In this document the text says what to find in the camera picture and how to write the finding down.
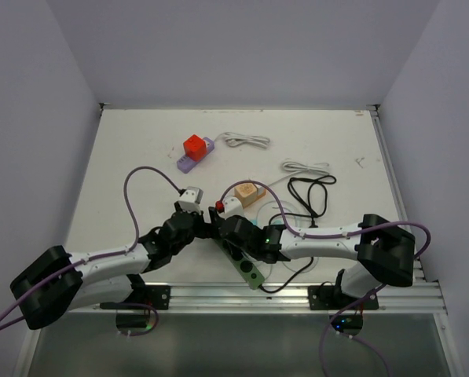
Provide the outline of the green power strip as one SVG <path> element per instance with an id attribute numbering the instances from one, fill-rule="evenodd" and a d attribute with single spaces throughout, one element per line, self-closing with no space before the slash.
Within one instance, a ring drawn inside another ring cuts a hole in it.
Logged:
<path id="1" fill-rule="evenodd" d="M 255 266 L 255 264 L 244 255 L 241 249 L 233 246 L 227 241 L 216 240 L 215 243 L 220 247 L 235 270 L 247 283 L 248 287 L 251 290 L 258 290 L 259 287 L 265 282 L 265 277 Z"/>

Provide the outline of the purple usb hub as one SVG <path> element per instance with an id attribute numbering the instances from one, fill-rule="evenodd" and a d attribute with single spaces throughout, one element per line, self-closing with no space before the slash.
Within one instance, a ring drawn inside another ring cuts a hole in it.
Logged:
<path id="1" fill-rule="evenodd" d="M 214 142 L 208 137 L 200 139 L 193 134 L 183 143 L 183 149 L 185 154 L 178 159 L 177 168 L 187 174 L 214 151 Z"/>

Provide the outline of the red cube socket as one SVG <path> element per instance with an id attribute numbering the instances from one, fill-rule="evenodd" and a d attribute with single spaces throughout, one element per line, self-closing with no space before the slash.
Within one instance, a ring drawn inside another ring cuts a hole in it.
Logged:
<path id="1" fill-rule="evenodd" d="M 196 134 L 183 142 L 183 148 L 186 156 L 194 162 L 199 162 L 207 154 L 206 141 Z"/>

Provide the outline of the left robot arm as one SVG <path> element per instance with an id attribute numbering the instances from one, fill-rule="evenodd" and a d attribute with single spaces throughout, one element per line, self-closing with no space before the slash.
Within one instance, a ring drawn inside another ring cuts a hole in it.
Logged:
<path id="1" fill-rule="evenodd" d="M 10 284 L 28 328 L 44 328 L 69 310 L 96 303 L 141 306 L 141 274 L 163 268 L 195 239 L 219 239 L 223 220 L 213 207 L 208 211 L 205 221 L 201 213 L 177 210 L 134 248 L 81 254 L 61 245 L 47 249 Z"/>

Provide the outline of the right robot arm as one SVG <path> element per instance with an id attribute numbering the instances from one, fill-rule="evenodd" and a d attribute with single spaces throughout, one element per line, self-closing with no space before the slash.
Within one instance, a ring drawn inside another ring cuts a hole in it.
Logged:
<path id="1" fill-rule="evenodd" d="M 337 306 L 350 308 L 368 292 L 385 284 L 412 286 L 415 237 L 375 215 L 337 228 L 292 228 L 252 224 L 240 215 L 222 221 L 221 240 L 252 258 L 275 264 L 301 258 L 341 258 L 355 264 L 338 273 L 332 290 Z"/>

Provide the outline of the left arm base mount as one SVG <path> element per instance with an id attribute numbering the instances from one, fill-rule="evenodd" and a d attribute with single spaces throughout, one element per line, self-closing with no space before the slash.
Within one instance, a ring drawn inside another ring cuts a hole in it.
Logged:
<path id="1" fill-rule="evenodd" d="M 156 310 L 168 310 L 170 304 L 170 286 L 145 285 L 133 290 L 124 301 L 104 302 L 101 309 L 144 309 L 151 306 Z"/>

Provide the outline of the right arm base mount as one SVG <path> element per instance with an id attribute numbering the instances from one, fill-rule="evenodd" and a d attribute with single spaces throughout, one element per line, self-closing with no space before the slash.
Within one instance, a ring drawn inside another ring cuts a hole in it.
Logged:
<path id="1" fill-rule="evenodd" d="M 365 270 L 341 269 L 335 281 L 310 285 L 307 298 L 311 310 L 356 310 L 379 308 L 377 293 L 383 285 Z"/>

